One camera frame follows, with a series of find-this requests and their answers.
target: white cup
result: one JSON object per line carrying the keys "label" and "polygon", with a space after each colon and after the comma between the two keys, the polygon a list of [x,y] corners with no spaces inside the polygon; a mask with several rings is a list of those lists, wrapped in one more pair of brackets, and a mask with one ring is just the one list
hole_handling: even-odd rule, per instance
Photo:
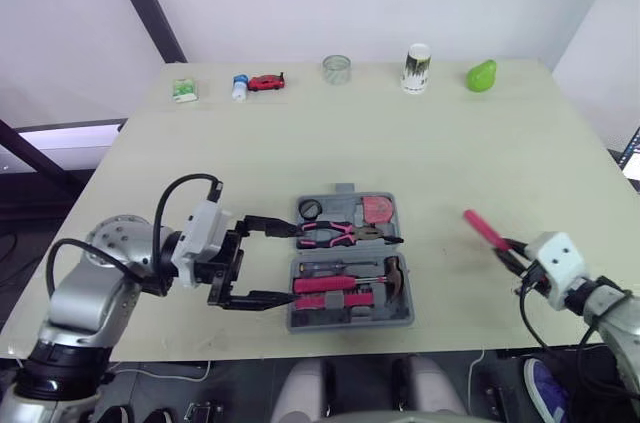
{"label": "white cup", "polygon": [[424,43],[415,43],[409,48],[402,73],[402,89],[412,95],[422,93],[429,82],[431,49]]}

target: red pliers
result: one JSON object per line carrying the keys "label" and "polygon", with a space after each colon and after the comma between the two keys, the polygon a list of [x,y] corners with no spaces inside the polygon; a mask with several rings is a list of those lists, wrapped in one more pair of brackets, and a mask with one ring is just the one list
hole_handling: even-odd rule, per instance
{"label": "red pliers", "polygon": [[353,246],[358,240],[377,240],[382,238],[388,244],[402,243],[402,238],[385,236],[382,230],[373,226],[353,226],[348,221],[314,221],[304,223],[298,227],[298,234],[304,235],[313,230],[333,230],[340,233],[336,238],[325,241],[316,241],[301,238],[298,240],[298,248],[333,248],[334,246]]}

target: green pear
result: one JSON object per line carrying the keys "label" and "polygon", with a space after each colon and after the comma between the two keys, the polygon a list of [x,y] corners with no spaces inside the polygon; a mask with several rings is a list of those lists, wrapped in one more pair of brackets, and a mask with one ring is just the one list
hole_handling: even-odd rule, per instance
{"label": "green pear", "polygon": [[467,88],[471,91],[487,91],[496,82],[496,62],[487,60],[474,66],[467,73]]}

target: red toy car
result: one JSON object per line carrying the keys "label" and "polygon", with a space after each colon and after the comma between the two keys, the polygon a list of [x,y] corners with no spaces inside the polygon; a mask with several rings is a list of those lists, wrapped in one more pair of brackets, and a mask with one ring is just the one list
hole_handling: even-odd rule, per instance
{"label": "red toy car", "polygon": [[249,91],[279,90],[284,88],[284,73],[281,72],[280,76],[262,75],[251,78],[247,88]]}

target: tabletop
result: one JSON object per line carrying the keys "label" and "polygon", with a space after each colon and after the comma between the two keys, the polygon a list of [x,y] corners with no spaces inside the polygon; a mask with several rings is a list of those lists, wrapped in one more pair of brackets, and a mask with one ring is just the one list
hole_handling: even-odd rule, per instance
{"label": "tabletop", "polygon": [[[422,95],[400,89],[401,64],[355,63],[352,80],[330,86],[319,64],[167,65],[78,199],[58,238],[84,239],[118,214],[148,220],[175,178],[207,172],[225,186],[221,205],[292,220],[300,195],[335,183],[395,196],[410,271],[415,321],[406,328],[290,334],[284,307],[261,313],[206,305],[208,288],[176,281],[165,298],[143,294],[114,360],[219,360],[535,346],[520,321],[517,279],[462,219],[474,208],[505,236],[531,241],[569,233],[592,276],[640,290],[640,199],[595,134],[534,60],[498,61],[497,81],[472,93],[475,62],[439,62]],[[231,99],[237,73],[284,71],[287,87]],[[174,78],[194,77],[200,99],[176,104]],[[179,188],[164,223],[184,226],[207,184]],[[255,235],[235,292],[287,291],[296,257],[287,239]],[[59,253],[60,281],[79,250]],[[551,345],[577,343],[581,319],[527,300]],[[0,335],[0,355],[26,357],[46,314],[44,265]]]}

